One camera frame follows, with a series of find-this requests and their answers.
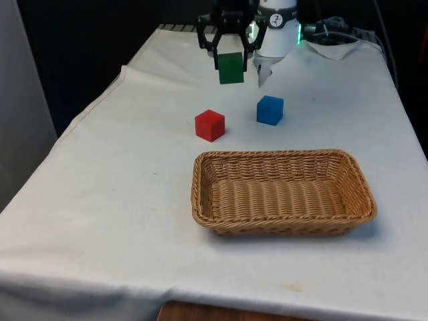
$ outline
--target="green cube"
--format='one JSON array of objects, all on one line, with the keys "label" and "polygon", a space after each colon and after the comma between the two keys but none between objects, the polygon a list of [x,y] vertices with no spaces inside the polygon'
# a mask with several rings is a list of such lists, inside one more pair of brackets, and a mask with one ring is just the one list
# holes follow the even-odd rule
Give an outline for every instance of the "green cube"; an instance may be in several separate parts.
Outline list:
[{"label": "green cube", "polygon": [[220,84],[243,82],[243,58],[241,52],[219,55]]}]

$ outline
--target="white wall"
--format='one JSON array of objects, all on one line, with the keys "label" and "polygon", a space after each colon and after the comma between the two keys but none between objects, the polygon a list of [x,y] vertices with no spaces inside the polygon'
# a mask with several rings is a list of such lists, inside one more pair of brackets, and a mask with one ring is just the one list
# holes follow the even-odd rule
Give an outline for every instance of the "white wall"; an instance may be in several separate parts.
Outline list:
[{"label": "white wall", "polygon": [[0,0],[0,211],[56,140],[15,0]]}]

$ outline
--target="basket rim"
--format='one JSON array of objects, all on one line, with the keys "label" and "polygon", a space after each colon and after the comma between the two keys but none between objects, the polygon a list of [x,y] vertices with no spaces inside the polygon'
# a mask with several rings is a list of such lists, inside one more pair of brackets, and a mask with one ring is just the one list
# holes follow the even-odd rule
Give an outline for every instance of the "basket rim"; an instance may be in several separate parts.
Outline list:
[{"label": "basket rim", "polygon": [[224,219],[224,218],[210,218],[202,215],[202,206],[201,206],[201,173],[202,168],[201,164],[204,159],[210,157],[214,158],[232,158],[237,156],[317,156],[325,154],[337,154],[346,158],[350,162],[350,166],[353,168],[356,176],[358,177],[359,183],[363,186],[365,194],[363,197],[370,203],[370,211],[365,215],[353,217],[349,215],[335,215],[335,216],[319,216],[313,217],[311,221],[328,220],[329,223],[337,224],[349,224],[354,223],[356,225],[368,223],[374,219],[377,215],[377,206],[375,200],[373,199],[368,183],[357,163],[355,158],[348,152],[341,149],[317,149],[317,150],[275,150],[275,151],[212,151],[212,152],[203,152],[195,159],[195,165],[193,167],[193,181],[192,181],[192,192],[191,192],[191,204],[192,204],[192,216],[193,219],[202,226],[213,228],[218,225],[228,225],[233,223],[234,225],[243,225],[246,226],[248,223],[293,223],[296,219],[307,218],[305,215],[288,215],[283,217],[273,216],[269,217],[268,215],[260,218],[251,218],[251,219]]}]

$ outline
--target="wicker basket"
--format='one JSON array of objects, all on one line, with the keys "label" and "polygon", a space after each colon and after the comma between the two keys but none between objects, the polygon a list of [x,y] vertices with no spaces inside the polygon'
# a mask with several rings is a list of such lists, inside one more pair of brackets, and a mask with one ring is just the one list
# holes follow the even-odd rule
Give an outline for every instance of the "wicker basket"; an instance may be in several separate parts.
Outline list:
[{"label": "wicker basket", "polygon": [[342,150],[205,152],[191,200],[195,221],[222,235],[342,235],[377,214]]}]

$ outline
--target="cube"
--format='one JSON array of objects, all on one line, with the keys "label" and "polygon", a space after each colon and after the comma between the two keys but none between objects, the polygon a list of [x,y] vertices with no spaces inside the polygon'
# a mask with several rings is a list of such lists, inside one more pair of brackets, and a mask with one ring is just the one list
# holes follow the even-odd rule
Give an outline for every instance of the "cube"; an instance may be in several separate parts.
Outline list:
[{"label": "cube", "polygon": [[243,58],[241,52],[219,55],[220,84],[243,82]]},{"label": "cube", "polygon": [[213,142],[225,134],[225,117],[208,109],[195,117],[196,135]]},{"label": "cube", "polygon": [[283,99],[264,96],[257,104],[257,121],[263,124],[276,126],[282,118],[283,109]]}]

